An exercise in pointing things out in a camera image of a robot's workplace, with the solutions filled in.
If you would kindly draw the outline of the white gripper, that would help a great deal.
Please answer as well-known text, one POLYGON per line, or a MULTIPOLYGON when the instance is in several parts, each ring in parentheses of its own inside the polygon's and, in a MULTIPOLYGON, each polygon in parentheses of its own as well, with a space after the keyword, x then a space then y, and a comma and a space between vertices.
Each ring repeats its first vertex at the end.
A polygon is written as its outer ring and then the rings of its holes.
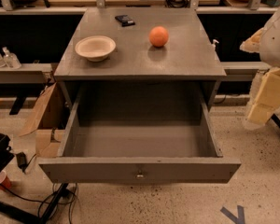
MULTIPOLYGON (((259 53, 260 28, 240 45, 240 50, 259 53)), ((246 106, 245 122, 248 125, 265 125, 274 111, 280 106, 280 68, 268 71, 258 70, 249 93, 250 100, 246 106)))

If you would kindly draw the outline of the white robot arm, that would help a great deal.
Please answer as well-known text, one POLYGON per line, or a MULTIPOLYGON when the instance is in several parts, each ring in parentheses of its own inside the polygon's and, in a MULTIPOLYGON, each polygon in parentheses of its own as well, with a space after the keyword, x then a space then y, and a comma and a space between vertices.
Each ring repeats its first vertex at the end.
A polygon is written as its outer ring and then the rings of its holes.
POLYGON ((280 107, 280 7, 265 25, 244 41, 240 50, 258 53, 260 60, 270 66, 258 71, 250 88, 244 126, 255 130, 264 126, 280 107))

